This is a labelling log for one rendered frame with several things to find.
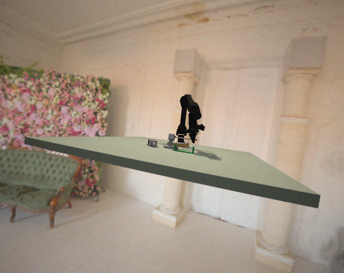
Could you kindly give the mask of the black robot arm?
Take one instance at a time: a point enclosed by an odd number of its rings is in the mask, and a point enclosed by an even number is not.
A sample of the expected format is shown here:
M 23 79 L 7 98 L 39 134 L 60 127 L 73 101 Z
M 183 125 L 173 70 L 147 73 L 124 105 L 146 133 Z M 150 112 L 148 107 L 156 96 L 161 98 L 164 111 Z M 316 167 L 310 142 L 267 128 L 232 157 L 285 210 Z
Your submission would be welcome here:
M 202 114 L 200 112 L 199 105 L 196 102 L 194 102 L 190 94 L 185 94 L 184 96 L 182 96 L 180 99 L 180 103 L 182 107 L 181 122 L 177 128 L 176 135 L 178 137 L 184 138 L 184 136 L 186 136 L 187 134 L 187 128 L 185 126 L 187 109 L 190 112 L 189 121 L 197 121 L 198 119 L 202 117 Z M 197 125 L 196 123 L 195 125 L 195 129 L 204 131 L 204 128 L 205 126 L 203 126 L 203 124 Z M 178 135 L 178 134 L 184 134 L 184 135 Z

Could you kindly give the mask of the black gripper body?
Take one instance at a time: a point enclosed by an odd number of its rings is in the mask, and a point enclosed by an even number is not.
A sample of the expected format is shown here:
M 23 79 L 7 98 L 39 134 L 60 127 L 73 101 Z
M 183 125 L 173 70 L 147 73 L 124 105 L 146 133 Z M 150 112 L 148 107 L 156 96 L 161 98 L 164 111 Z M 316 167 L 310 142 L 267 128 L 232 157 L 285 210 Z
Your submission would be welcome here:
M 189 129 L 187 129 L 187 133 L 195 134 L 195 133 L 199 132 L 198 129 L 195 129 L 196 123 L 197 123 L 197 121 L 189 121 Z

